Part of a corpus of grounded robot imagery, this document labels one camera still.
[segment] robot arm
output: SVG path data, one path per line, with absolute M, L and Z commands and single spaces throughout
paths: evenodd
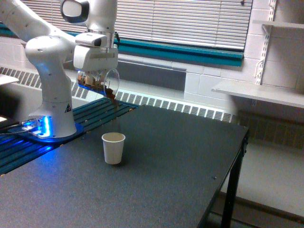
M 119 87 L 115 69 L 118 50 L 114 45 L 117 0 L 63 0 L 60 9 L 66 21 L 88 29 L 76 36 L 74 67 L 78 70 L 78 84 L 106 96 L 116 94 Z
M 71 80 L 65 74 L 64 62 L 74 61 L 80 86 L 106 91 L 107 76 L 118 59 L 113 45 L 116 9 L 117 0 L 63 0 L 65 19 L 88 28 L 75 38 L 44 21 L 20 0 L 0 0 L 0 20 L 27 42 L 26 55 L 40 75 L 42 104 L 30 117 L 45 120 L 48 130 L 33 132 L 37 137 L 64 138 L 76 132 Z
M 40 36 L 61 37 L 65 45 L 73 50 L 66 61 L 73 60 L 75 37 L 44 21 L 20 0 L 1 0 L 0 20 L 25 42 Z

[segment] window blinds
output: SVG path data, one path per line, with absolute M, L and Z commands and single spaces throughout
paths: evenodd
M 22 0 L 39 16 L 66 31 L 55 0 Z M 115 29 L 122 38 L 243 50 L 252 0 L 118 0 Z

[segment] table leg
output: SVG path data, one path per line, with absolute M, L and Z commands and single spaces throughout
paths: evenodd
M 242 151 L 237 156 L 237 160 L 235 161 L 235 163 L 232 166 L 232 169 L 230 171 L 224 212 L 223 212 L 223 217 L 222 217 L 222 222 L 221 222 L 221 228 L 230 227 L 233 206 L 234 206 L 236 195 L 237 195 L 238 179 L 239 179 L 239 175 L 241 172 L 242 161 L 243 161 L 245 148 L 246 148 L 246 147 L 244 147 L 244 144 L 246 144 L 246 141 L 244 141 L 243 146 L 241 148 Z

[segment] white paper cup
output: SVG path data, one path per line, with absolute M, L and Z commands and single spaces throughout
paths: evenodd
M 115 165 L 122 161 L 125 136 L 111 132 L 102 136 L 104 141 L 104 160 L 106 163 Z

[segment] window sill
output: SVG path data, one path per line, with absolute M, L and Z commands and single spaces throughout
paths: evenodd
M 67 33 L 72 36 L 78 34 L 75 32 Z M 16 37 L 4 24 L 0 24 L 0 36 Z M 121 39 L 119 51 L 125 54 L 144 55 L 173 61 L 180 60 L 192 63 L 207 63 L 236 67 L 242 66 L 244 57 L 243 52 L 161 44 L 130 39 Z

